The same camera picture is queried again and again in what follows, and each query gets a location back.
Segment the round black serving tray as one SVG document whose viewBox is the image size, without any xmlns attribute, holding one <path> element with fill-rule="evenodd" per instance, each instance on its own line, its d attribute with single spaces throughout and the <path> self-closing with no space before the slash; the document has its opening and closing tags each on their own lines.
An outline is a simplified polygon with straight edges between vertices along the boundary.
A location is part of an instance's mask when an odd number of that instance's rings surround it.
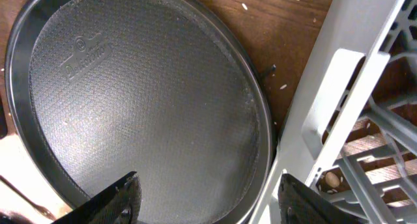
<svg viewBox="0 0 417 224">
<path fill-rule="evenodd" d="M 17 133 L 77 207 L 134 171 L 140 223 L 245 223 L 274 150 L 257 71 L 197 0 L 28 0 L 5 55 Z"/>
</svg>

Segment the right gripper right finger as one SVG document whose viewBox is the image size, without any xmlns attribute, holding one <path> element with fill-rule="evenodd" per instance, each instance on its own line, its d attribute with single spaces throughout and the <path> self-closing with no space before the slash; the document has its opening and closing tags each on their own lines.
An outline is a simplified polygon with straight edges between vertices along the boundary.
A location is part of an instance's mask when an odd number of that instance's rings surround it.
<svg viewBox="0 0 417 224">
<path fill-rule="evenodd" d="M 361 223 L 308 188 L 294 176 L 281 176 L 278 190 L 281 222 L 285 224 L 348 224 Z"/>
</svg>

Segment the grey dishwasher rack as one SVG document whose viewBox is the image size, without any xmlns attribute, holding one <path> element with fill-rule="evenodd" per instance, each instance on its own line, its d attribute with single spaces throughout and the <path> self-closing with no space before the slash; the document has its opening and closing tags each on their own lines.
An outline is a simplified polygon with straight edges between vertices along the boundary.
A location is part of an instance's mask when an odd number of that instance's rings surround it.
<svg viewBox="0 0 417 224">
<path fill-rule="evenodd" d="M 333 0 L 250 218 L 288 173 L 361 223 L 416 222 L 416 0 Z"/>
</svg>

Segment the black rectangular tray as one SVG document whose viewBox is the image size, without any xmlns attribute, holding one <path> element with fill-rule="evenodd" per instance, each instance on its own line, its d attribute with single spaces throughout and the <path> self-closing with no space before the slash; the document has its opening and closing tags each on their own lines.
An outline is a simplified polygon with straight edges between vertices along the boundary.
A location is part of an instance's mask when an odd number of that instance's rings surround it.
<svg viewBox="0 0 417 224">
<path fill-rule="evenodd" d="M 3 108 L 3 103 L 0 100 L 0 139 L 3 139 L 8 133 L 7 122 L 5 118 L 5 112 Z"/>
</svg>

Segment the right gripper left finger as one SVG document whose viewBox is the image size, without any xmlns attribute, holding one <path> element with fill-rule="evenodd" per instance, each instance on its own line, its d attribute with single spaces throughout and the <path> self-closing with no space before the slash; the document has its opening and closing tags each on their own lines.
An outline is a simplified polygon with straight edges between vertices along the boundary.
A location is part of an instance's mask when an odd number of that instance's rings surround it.
<svg viewBox="0 0 417 224">
<path fill-rule="evenodd" d="M 140 181 L 131 171 L 53 224 L 133 224 L 137 223 L 140 206 Z"/>
</svg>

